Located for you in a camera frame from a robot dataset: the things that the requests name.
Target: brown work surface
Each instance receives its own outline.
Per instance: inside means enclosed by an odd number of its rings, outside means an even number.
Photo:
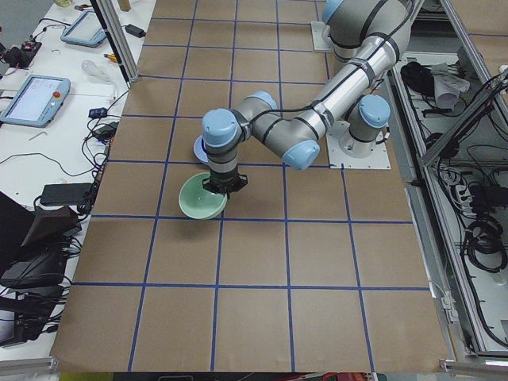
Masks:
[[[452,0],[466,32],[491,76],[508,64],[508,2],[506,0]],[[502,97],[508,103],[508,95]]]
[[[323,5],[157,2],[52,349],[62,371],[427,372],[448,357],[393,155],[390,171],[329,169],[323,140],[295,171],[250,139],[249,184],[221,216],[179,209],[207,169],[192,152],[206,111],[321,89]]]
[[[506,0],[451,0],[469,34],[508,36]]]

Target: screen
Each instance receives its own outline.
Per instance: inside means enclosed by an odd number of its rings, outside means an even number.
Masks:
[[[66,37],[78,40],[89,41],[101,30],[101,24],[98,22],[95,13],[87,12],[86,15],[66,34]]]
[[[6,116],[23,121],[39,120],[60,84],[57,79],[33,78]]]

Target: blue joint cap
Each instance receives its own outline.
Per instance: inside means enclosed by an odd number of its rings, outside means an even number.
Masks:
[[[330,18],[339,9],[344,0],[326,0],[325,8],[323,9],[323,21],[328,24]]]
[[[301,171],[314,162],[319,155],[319,150],[317,141],[305,140],[289,148],[283,155],[283,161]]]
[[[224,147],[237,135],[238,123],[233,113],[226,109],[211,110],[202,120],[203,140],[214,148]]]
[[[379,95],[365,95],[360,101],[359,110],[364,121],[375,129],[383,128],[390,118],[390,106]]]
[[[262,101],[265,101],[271,107],[272,110],[277,109],[277,102],[266,91],[257,91],[256,93],[249,95],[245,99],[247,99],[247,98],[261,99]]]

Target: green bowl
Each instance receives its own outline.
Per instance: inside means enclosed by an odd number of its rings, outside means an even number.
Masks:
[[[215,194],[203,189],[203,180],[209,177],[209,172],[198,173],[188,179],[180,189],[178,196],[180,209],[195,220],[216,217],[224,210],[228,201],[225,194]]]

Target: black bag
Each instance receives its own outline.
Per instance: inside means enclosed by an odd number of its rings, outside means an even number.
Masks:
[[[418,62],[409,62],[400,69],[402,81],[411,90],[426,97],[434,97],[434,77],[432,72]]]

